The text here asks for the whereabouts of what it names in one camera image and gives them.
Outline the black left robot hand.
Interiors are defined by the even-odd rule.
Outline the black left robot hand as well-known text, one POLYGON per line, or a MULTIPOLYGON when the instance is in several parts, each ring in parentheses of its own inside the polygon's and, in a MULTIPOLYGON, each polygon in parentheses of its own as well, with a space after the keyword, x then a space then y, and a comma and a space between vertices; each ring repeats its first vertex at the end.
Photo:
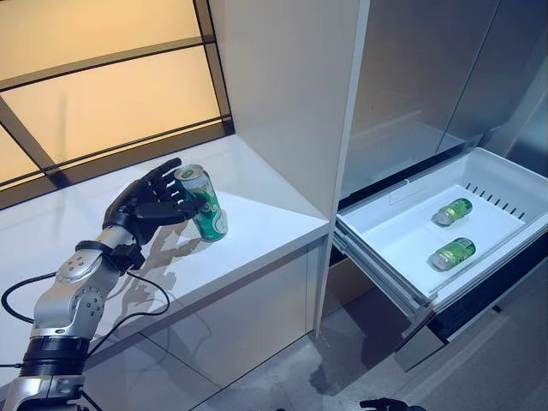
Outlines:
POLYGON ((199 214, 206 201, 176 182, 179 158, 159 165, 131 182, 110 204, 103 227, 121 226, 140 245, 147 244, 161 226, 182 223, 199 214))

